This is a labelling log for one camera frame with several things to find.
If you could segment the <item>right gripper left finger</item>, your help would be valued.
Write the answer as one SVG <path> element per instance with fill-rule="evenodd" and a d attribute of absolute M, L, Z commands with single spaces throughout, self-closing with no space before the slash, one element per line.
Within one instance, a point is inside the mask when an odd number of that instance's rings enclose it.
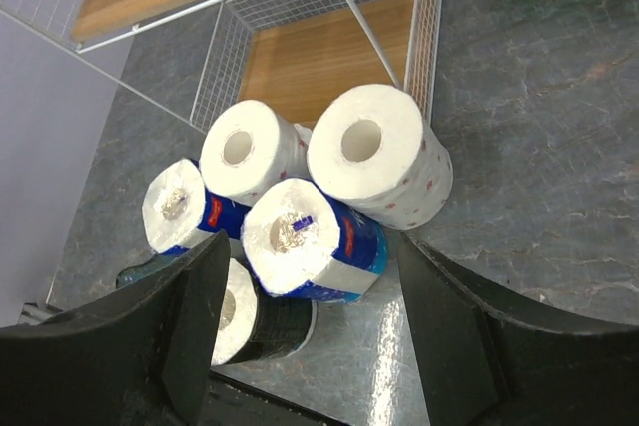
<path fill-rule="evenodd" d="M 2 328 L 2 424 L 197 424 L 229 260 L 219 233 L 93 302 Z"/>

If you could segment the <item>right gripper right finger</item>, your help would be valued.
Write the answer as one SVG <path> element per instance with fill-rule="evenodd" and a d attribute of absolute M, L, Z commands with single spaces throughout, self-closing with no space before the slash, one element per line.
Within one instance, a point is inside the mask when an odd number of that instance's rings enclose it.
<path fill-rule="evenodd" d="M 637 424 L 637 327 L 543 304 L 407 235 L 398 268 L 431 424 Z"/>

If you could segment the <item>black paper roll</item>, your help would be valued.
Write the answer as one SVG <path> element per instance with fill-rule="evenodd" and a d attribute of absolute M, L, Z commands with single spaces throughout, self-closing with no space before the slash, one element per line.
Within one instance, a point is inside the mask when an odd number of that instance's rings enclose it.
<path fill-rule="evenodd" d="M 313 301 L 267 295 L 250 270 L 232 258 L 211 365 L 290 356 L 308 343 L 316 320 Z"/>

